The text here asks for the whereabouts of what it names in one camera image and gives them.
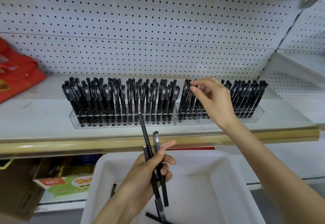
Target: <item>white pegboard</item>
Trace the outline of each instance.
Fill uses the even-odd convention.
[[[278,50],[278,53],[323,55],[321,52]],[[325,90],[313,83],[280,72],[269,72],[266,67],[261,79],[265,79],[278,95],[308,117],[314,123],[325,123]]]
[[[46,74],[257,78],[273,49],[0,33]]]
[[[325,51],[325,0],[303,10],[280,49]]]
[[[256,78],[301,1],[1,0],[0,28],[47,74]]]

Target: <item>red bag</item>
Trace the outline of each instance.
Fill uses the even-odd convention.
[[[38,63],[10,49],[0,38],[0,103],[46,79]]]

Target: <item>cardboard box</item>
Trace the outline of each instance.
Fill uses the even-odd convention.
[[[33,182],[39,158],[15,159],[0,170],[0,222],[29,221],[44,189]]]
[[[64,177],[50,177],[50,167],[55,160],[59,160],[59,158],[42,158],[33,181],[48,190],[48,192],[52,193],[55,197],[87,192],[89,190],[93,178],[93,172],[88,174],[68,175]]]

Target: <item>forearm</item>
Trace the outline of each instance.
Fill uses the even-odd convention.
[[[223,130],[237,145],[287,223],[325,223],[325,200],[243,124],[234,121]]]
[[[116,193],[106,202],[93,224],[130,223],[132,221],[132,217],[129,215],[126,208],[126,200]]]

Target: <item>plastic bin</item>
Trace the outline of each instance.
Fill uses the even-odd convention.
[[[97,162],[81,224],[91,224],[120,184],[140,152],[109,153]],[[174,224],[265,223],[242,175],[221,151],[168,151],[177,161],[170,165],[167,183],[167,220]],[[158,223],[145,216],[157,215],[154,197],[132,224]]]

